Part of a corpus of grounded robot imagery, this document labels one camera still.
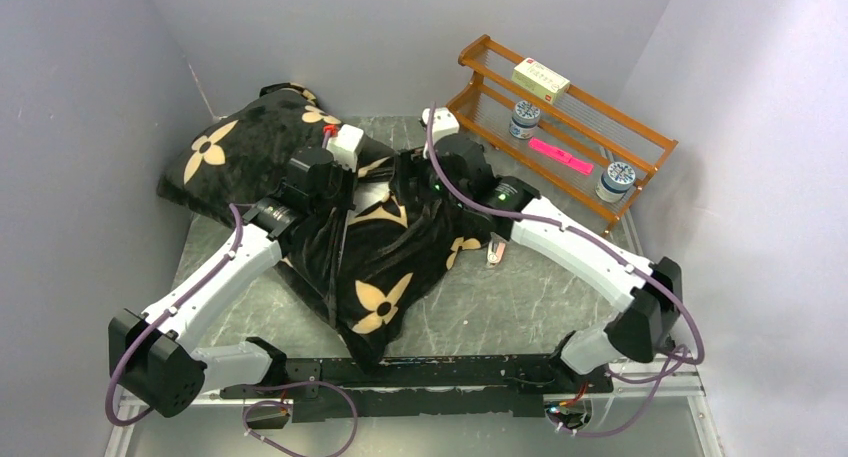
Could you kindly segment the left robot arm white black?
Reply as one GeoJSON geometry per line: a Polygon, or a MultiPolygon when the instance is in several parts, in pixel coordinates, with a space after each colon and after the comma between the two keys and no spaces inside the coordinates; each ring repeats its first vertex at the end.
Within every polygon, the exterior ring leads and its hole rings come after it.
{"type": "Polygon", "coordinates": [[[231,210],[234,232],[195,273],[144,311],[122,310],[113,317],[105,397],[111,423],[125,423],[116,414],[119,387],[140,398],[150,411],[173,417],[210,390],[242,385],[272,397],[289,384],[286,354],[261,338],[225,347],[201,348],[198,343],[251,282],[291,252],[304,249],[298,229],[323,212],[330,225],[328,309],[335,309],[359,153],[355,145],[335,142],[301,149],[289,160],[275,193],[246,213],[231,210]]]}

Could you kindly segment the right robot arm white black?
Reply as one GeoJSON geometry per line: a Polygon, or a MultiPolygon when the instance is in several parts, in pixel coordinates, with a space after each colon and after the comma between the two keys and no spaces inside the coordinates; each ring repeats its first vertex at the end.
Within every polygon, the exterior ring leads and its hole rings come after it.
{"type": "Polygon", "coordinates": [[[398,189],[428,211],[426,236],[446,242],[444,269],[459,252],[500,237],[564,268],[610,304],[611,318],[570,332],[555,347],[549,375],[559,390],[575,391],[590,372],[621,358],[685,356],[667,343],[684,315],[676,262],[652,262],[602,239],[525,181],[495,175],[482,147],[462,135],[401,152],[396,177],[398,189]]]}

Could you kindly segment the black pillowcase with beige flowers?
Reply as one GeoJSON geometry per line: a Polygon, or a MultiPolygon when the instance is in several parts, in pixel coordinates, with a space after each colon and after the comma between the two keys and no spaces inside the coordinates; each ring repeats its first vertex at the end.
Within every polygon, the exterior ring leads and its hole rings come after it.
{"type": "MultiPolygon", "coordinates": [[[[288,163],[318,147],[336,123],[297,83],[262,88],[256,100],[201,131],[161,174],[157,194],[233,227],[231,206],[277,197],[288,163]]],[[[295,224],[290,251],[276,268],[323,321],[335,327],[354,361],[374,371],[402,331],[408,308],[428,294],[463,251],[483,248],[490,231],[436,191],[421,149],[396,151],[366,139],[357,166],[357,204],[315,205],[295,224]]]]}

